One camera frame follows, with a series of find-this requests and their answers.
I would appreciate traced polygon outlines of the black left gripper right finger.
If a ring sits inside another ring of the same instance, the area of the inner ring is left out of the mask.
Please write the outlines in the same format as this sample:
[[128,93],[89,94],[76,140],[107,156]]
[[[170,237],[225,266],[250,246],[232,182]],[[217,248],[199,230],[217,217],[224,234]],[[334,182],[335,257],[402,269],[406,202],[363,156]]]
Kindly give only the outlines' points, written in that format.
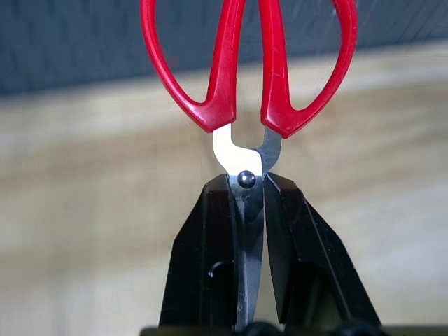
[[381,321],[337,233],[290,179],[264,180],[269,266],[278,320],[335,327]]

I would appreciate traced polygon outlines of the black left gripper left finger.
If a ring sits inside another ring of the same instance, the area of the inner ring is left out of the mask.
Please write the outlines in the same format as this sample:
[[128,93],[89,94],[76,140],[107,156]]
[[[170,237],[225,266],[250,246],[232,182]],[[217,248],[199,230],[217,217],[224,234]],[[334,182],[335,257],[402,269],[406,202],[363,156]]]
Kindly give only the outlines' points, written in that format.
[[160,326],[237,324],[235,206],[228,176],[207,182],[174,239]]

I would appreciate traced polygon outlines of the red handled scissors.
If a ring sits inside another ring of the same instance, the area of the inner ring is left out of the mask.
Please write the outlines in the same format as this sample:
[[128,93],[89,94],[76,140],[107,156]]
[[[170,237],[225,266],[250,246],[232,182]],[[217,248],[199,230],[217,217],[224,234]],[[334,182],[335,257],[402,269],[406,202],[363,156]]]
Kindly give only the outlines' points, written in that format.
[[280,0],[258,0],[262,27],[263,82],[258,148],[232,141],[237,117],[237,61],[246,0],[223,0],[206,98],[195,101],[179,85],[164,58],[157,33],[157,0],[141,0],[141,24],[150,59],[179,107],[213,137],[213,152],[226,171],[230,196],[236,275],[232,327],[243,330],[254,318],[263,260],[264,180],[276,164],[284,139],[309,123],[331,100],[350,67],[358,35],[355,0],[331,0],[339,18],[341,46],[328,82],[306,108],[291,104],[284,24]]

